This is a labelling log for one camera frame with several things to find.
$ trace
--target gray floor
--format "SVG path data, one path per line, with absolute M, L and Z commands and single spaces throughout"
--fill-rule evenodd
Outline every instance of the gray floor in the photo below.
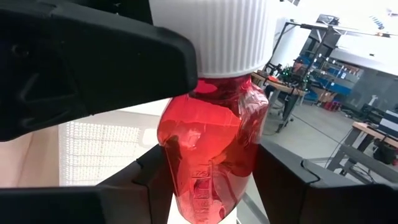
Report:
M 346 118 L 341 112 L 327 111 L 315 105 L 297 106 L 293 115 L 294 121 L 289 122 L 286 128 L 276 134 L 277 110 L 271 110 L 262 137 L 322 167 L 353 123 L 352 119 Z M 266 223 L 266 211 L 253 178 L 248 184 L 245 196 L 238 205 L 238 218 L 241 223 Z

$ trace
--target bottle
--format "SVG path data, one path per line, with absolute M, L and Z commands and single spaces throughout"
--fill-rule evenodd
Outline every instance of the bottle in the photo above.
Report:
M 177 206 L 191 223 L 218 223 L 238 204 L 254 167 L 268 100 L 250 75 L 200 78 L 162 115 L 158 139 Z
M 218 223 L 240 201 L 254 167 L 268 100 L 250 74 L 272 55 L 277 1 L 149 4 L 154 25 L 186 37 L 197 53 L 196 89 L 170 101 L 157 130 L 177 206 L 190 223 Z

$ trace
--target red plastic bottle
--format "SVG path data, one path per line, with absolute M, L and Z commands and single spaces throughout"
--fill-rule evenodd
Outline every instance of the red plastic bottle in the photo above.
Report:
M 200 78 L 175 97 L 158 128 L 182 216 L 218 223 L 240 201 L 254 167 L 268 100 L 251 76 Z

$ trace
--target red liquid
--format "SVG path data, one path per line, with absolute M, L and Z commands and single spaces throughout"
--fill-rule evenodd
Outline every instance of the red liquid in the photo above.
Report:
M 202 78 L 193 92 L 172 99 L 157 136 L 178 209 L 190 223 L 218 223 L 238 204 L 267 109 L 268 100 L 250 75 Z

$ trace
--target white bottle cap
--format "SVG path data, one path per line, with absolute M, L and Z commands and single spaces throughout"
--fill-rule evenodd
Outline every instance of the white bottle cap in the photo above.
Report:
M 188 38 L 198 76 L 238 77 L 262 69 L 272 55 L 275 0 L 150 0 L 154 25 Z

